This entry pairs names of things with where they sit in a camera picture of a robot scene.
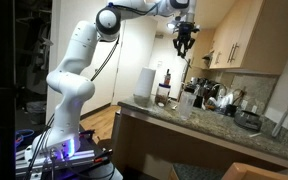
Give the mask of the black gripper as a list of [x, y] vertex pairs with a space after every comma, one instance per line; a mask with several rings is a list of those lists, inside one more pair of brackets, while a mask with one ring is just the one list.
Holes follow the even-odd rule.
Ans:
[[173, 45], [177, 51], [177, 56], [181, 56], [181, 49], [184, 49], [184, 54], [187, 54], [195, 43], [191, 34], [199, 32], [200, 28], [191, 22], [179, 22], [175, 26], [175, 31], [178, 36], [173, 39]]

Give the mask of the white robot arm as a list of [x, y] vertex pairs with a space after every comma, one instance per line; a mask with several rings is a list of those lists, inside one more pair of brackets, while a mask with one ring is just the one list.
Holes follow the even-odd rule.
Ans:
[[32, 143], [33, 153], [46, 157], [52, 151], [61, 157], [71, 157], [80, 148], [79, 121], [82, 106], [94, 92], [93, 82], [81, 75], [91, 64], [99, 42], [113, 42], [120, 32], [121, 22], [141, 16], [175, 17], [177, 37], [173, 40], [177, 55], [181, 58], [193, 46], [193, 33], [199, 31], [195, 25], [197, 0], [108, 0], [98, 11], [94, 23], [77, 23], [63, 60], [46, 78], [48, 86], [63, 95], [55, 107], [53, 126], [36, 137]]

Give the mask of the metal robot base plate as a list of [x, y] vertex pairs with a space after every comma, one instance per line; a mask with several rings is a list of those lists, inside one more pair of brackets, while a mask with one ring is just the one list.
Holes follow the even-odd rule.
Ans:
[[68, 169], [84, 165], [95, 167], [110, 161], [113, 150], [104, 150], [96, 154], [94, 150], [76, 151], [73, 139], [67, 143], [60, 143], [58, 147], [43, 147], [45, 137], [38, 138], [36, 147], [28, 146], [16, 153], [16, 176], [29, 178], [30, 180], [41, 179], [44, 172]]

